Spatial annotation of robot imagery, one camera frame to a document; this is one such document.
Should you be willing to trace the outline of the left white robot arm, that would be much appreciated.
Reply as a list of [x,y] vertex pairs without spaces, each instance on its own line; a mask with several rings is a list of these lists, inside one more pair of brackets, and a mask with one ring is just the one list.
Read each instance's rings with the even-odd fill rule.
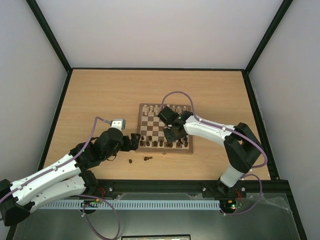
[[123,135],[111,127],[99,137],[79,143],[57,162],[20,180],[0,182],[0,215],[6,227],[25,220],[31,213],[56,200],[91,195],[98,187],[91,168],[116,157],[118,152],[135,151],[140,134]]

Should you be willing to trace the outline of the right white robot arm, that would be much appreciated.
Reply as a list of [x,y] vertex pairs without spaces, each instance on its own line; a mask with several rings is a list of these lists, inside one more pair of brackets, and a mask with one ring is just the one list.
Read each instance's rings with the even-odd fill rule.
[[169,143],[196,136],[224,147],[229,167],[218,179],[218,191],[224,196],[235,191],[238,180],[250,171],[262,154],[258,139],[245,123],[236,126],[220,124],[190,111],[176,113],[168,106],[157,116],[166,126],[163,133]]

